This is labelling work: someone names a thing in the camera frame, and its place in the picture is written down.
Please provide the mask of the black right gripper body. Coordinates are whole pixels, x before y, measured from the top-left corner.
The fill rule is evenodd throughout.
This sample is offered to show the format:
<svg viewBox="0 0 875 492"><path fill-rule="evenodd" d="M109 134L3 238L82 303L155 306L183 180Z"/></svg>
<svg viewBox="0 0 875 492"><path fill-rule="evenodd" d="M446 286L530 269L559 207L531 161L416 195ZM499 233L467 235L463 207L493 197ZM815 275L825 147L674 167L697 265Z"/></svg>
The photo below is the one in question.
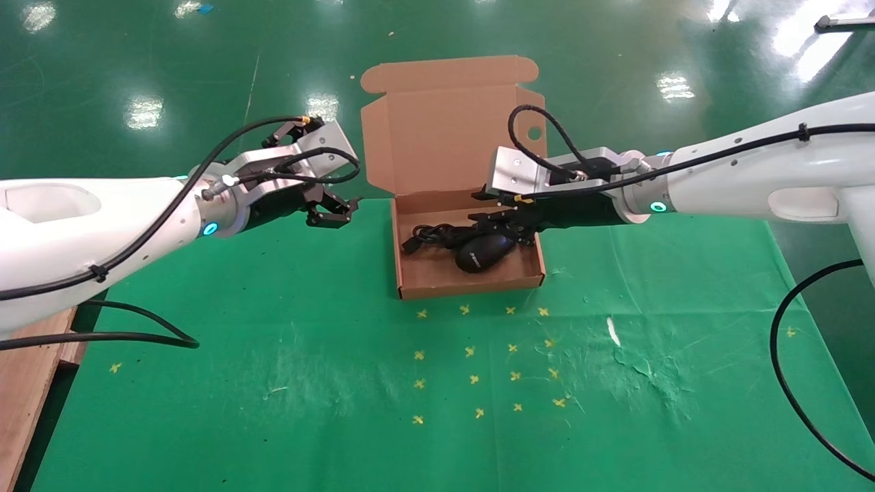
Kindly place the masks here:
<svg viewBox="0 0 875 492"><path fill-rule="evenodd" d="M584 196L537 199L540 228L577 228L626 224L612 198L595 193Z"/></svg>

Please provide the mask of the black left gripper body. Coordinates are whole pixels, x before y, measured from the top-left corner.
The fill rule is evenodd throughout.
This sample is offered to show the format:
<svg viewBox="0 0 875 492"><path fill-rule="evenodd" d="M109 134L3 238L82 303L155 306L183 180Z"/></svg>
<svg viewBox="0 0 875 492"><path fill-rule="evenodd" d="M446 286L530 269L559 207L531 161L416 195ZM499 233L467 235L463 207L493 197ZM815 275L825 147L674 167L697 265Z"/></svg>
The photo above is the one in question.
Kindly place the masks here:
<svg viewBox="0 0 875 492"><path fill-rule="evenodd" d="M295 214L307 208L306 194L312 189L311 184L288 187L268 193L249 205L249 218L243 227L243 232L262 227L269 222Z"/></svg>

